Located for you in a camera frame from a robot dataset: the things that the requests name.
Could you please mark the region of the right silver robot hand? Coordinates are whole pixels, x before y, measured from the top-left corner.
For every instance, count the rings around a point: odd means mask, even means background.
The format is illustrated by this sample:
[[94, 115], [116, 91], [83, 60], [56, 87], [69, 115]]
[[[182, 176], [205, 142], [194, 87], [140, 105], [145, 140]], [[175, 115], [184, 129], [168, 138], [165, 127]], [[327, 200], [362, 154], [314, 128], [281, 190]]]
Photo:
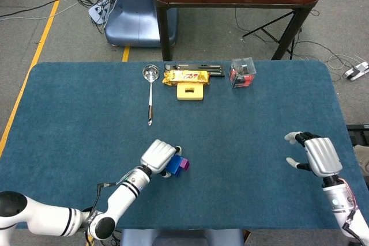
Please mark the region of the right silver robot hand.
[[344, 184], [338, 176], [342, 170], [342, 164], [329, 138], [298, 131], [288, 133], [284, 139], [292, 145], [300, 144], [307, 156], [307, 163], [297, 162], [287, 157], [286, 161], [290, 166], [311, 171], [316, 177], [322, 178], [323, 188]]

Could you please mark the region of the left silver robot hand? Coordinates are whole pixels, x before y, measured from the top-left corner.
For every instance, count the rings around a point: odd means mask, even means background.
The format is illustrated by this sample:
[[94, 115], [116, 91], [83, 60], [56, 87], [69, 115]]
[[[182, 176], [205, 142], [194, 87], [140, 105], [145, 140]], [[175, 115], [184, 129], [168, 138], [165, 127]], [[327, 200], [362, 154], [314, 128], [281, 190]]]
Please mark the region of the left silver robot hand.
[[171, 146], [156, 139], [141, 156], [141, 168], [149, 177], [159, 174], [164, 178], [168, 178], [171, 174], [165, 168], [174, 155], [182, 155], [180, 146]]

